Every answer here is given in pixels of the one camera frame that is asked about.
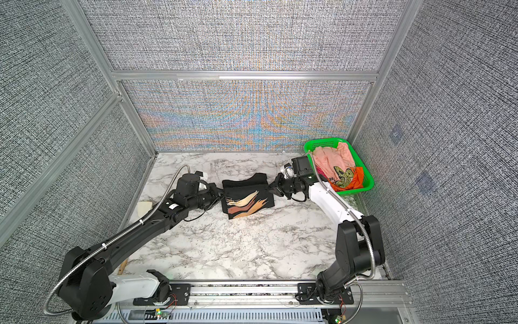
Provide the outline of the black t-shirt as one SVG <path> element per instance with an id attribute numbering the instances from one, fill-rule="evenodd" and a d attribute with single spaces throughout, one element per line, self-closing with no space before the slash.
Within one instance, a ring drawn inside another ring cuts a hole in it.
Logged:
<path id="1" fill-rule="evenodd" d="M 268 191 L 264 173 L 255 173 L 246 180 L 224 180 L 222 185 L 224 197 L 221 207 L 229 220 L 248 217 L 275 206 L 274 195 Z"/>

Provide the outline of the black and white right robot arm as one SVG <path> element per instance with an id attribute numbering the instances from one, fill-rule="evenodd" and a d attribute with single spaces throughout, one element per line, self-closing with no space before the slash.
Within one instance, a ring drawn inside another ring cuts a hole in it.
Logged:
<path id="1" fill-rule="evenodd" d="M 298 193 L 315 203 L 337 226 L 335 261 L 316 279 L 316 297 L 330 303 L 361 279 L 376 277 L 377 267 L 385 262 L 379 220 L 353 208 L 323 180 L 307 156 L 285 164 L 268 191 L 292 199 Z"/>

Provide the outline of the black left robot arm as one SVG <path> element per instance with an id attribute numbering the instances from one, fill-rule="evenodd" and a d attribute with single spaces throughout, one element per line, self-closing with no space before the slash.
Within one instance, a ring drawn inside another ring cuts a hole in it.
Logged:
<path id="1" fill-rule="evenodd" d="M 200 209 L 212 209 L 223 189 L 201 178 L 201 172 L 182 175 L 152 210 L 121 232 L 90 248 L 75 247 L 64 257 L 59 281 L 52 290 L 69 307 L 75 320 L 99 319 L 120 287 L 110 275 L 130 255 L 152 239 L 173 229 Z"/>

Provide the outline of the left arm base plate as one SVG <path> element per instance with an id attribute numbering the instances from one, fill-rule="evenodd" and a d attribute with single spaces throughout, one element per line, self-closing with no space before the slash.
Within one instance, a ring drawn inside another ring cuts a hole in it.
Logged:
<path id="1" fill-rule="evenodd" d="M 148 298 L 133 299 L 134 306 L 187 306 L 192 286 L 188 283 L 161 283 Z"/>

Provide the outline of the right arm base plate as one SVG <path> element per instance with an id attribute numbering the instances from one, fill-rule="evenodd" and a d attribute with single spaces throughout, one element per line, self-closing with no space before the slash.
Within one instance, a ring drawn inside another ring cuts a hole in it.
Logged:
<path id="1" fill-rule="evenodd" d="M 322 282 L 299 283 L 295 299 L 301 305 L 353 305 L 351 288 L 328 289 Z"/>

